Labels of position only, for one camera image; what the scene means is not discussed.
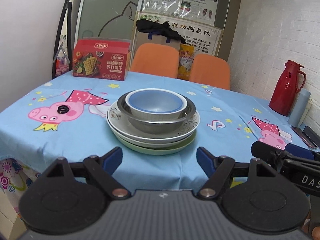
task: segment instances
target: red jug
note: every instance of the red jug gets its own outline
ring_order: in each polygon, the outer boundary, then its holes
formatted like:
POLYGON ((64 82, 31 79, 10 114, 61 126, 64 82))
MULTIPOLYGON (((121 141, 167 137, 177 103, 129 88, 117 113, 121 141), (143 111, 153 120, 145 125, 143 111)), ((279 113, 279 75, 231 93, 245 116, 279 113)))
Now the red jug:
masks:
POLYGON ((279 114, 288 116, 295 94, 299 93, 301 88, 303 88, 307 76, 304 72, 300 71, 300 68, 304 68, 304 66, 301 66, 294 61, 288 60, 284 65, 285 69, 279 77, 269 107, 279 114), (297 88, 298 73, 304 75, 303 83, 300 88, 297 88))

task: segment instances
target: yellow bag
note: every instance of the yellow bag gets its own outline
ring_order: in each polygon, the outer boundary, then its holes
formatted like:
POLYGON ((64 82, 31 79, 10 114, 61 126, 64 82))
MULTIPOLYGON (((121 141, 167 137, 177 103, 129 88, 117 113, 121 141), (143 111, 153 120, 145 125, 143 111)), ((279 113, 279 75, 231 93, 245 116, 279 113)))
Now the yellow bag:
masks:
POLYGON ((189 80, 191 65, 194 58, 196 48, 194 46, 181 44, 180 45, 180 58, 178 68, 178 78, 183 80, 189 80))

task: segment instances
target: blue tablecloth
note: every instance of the blue tablecloth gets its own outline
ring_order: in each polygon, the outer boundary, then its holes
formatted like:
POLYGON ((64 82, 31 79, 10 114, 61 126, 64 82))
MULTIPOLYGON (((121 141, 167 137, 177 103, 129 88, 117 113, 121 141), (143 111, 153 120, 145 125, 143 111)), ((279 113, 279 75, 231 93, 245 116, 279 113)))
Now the blue tablecloth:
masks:
POLYGON ((207 180, 196 162, 199 146, 215 156, 228 155, 238 162, 249 162, 250 147, 258 139, 281 149, 289 142, 307 147, 291 130, 287 118, 272 111, 266 100, 141 73, 129 72, 125 81, 119 82, 73 77, 69 72, 0 113, 0 160, 7 159, 6 166, 1 162, 0 178, 13 180, 15 174, 28 167, 37 176, 59 156, 80 162, 120 146, 123 163, 114 178, 130 191, 197 190, 207 180), (195 103, 201 122, 196 140, 185 150, 167 156, 144 155, 123 146, 113 135, 104 117, 109 105, 124 93, 141 88, 173 90, 195 103), (73 103, 72 110, 58 115, 55 104, 61 102, 73 103))

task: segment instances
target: orange chair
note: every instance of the orange chair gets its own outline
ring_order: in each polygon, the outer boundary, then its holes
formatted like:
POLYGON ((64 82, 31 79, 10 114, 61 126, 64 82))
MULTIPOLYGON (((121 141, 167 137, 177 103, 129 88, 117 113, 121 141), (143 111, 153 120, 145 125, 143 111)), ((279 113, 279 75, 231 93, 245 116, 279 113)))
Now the orange chair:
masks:
POLYGON ((221 58, 198 54, 191 66, 189 81, 230 90, 230 67, 221 58))
POLYGON ((144 43, 134 55, 130 71, 177 78, 179 52, 166 45, 144 43))

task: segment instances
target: human hand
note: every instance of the human hand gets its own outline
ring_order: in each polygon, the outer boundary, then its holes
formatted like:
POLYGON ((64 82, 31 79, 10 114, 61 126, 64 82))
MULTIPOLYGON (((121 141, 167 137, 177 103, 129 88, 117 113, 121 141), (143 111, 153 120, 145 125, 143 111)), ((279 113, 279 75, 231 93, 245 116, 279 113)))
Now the human hand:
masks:
MULTIPOLYGON (((303 231, 304 233, 306 233, 306 234, 307 234, 308 231, 309 231, 309 225, 310 225, 310 221, 308 221, 307 223, 305 223, 305 224, 303 225, 303 227, 302 227, 302 231, 303 231)), ((320 240, 320 227, 316 227, 316 228, 313 229, 313 231, 312 231, 312 239, 313 239, 313 240, 320 240)))

